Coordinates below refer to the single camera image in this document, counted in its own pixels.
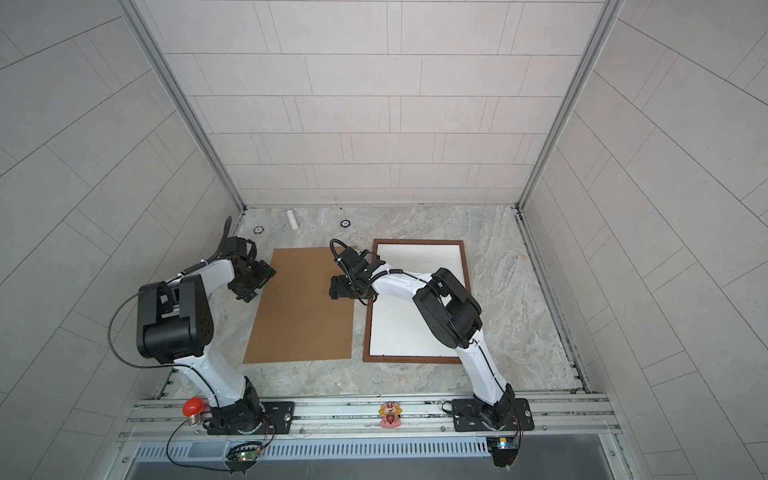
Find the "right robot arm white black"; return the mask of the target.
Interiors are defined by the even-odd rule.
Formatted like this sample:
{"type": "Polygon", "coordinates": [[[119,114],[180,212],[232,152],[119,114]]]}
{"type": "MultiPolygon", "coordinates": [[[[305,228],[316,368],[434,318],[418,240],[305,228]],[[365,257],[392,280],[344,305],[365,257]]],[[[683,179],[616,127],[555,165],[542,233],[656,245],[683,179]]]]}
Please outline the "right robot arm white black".
{"type": "Polygon", "coordinates": [[[432,335],[457,353],[470,378],[473,399],[468,407],[453,400],[455,417],[478,422],[489,430],[523,430],[515,392],[487,348],[482,309],[450,270],[417,274],[394,268],[378,255],[335,238],[329,248],[342,271],[331,279],[329,294],[333,300],[350,298],[364,305],[382,295],[410,300],[432,335]]]}

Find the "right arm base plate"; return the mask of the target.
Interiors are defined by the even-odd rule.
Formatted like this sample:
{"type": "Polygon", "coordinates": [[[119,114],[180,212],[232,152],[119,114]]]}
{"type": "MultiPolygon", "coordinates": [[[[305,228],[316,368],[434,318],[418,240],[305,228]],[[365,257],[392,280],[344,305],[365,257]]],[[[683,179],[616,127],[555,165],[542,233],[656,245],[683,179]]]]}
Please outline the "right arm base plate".
{"type": "Polygon", "coordinates": [[[502,398],[494,405],[476,398],[453,399],[451,416],[457,432],[532,431],[535,429],[532,409],[525,398],[512,401],[502,398]]]}

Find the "brown backing board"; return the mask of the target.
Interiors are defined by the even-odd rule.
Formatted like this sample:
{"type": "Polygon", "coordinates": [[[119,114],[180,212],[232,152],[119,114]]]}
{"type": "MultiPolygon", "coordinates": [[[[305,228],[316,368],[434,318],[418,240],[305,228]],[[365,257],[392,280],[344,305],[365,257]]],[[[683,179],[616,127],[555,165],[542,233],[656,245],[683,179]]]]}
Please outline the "brown backing board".
{"type": "Polygon", "coordinates": [[[276,275],[260,294],[243,362],[343,360],[352,356],[354,303],[333,300],[340,272],[326,247],[276,249],[276,275]]]}

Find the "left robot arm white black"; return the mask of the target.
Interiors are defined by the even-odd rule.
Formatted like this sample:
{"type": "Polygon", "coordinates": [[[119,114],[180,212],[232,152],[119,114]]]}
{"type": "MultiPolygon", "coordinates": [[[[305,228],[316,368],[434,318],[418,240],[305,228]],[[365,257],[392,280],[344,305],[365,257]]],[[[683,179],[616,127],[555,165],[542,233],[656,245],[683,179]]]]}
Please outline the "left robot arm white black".
{"type": "Polygon", "coordinates": [[[252,382],[212,345],[209,294],[225,285],[248,303],[275,274],[257,258],[253,241],[227,237],[211,258],[139,289],[137,350],[144,358],[181,369],[201,390],[210,411],[204,421],[210,435],[255,432],[262,426],[264,407],[252,382]]]}

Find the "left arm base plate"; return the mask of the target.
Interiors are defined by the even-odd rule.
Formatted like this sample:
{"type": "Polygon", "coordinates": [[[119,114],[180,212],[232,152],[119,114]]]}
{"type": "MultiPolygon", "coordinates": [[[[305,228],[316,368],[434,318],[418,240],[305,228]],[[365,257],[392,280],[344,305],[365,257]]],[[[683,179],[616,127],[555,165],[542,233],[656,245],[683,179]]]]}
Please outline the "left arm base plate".
{"type": "Polygon", "coordinates": [[[295,404],[266,402],[254,407],[238,401],[225,407],[212,407],[211,416],[203,420],[209,435],[271,435],[290,432],[295,404]]]}

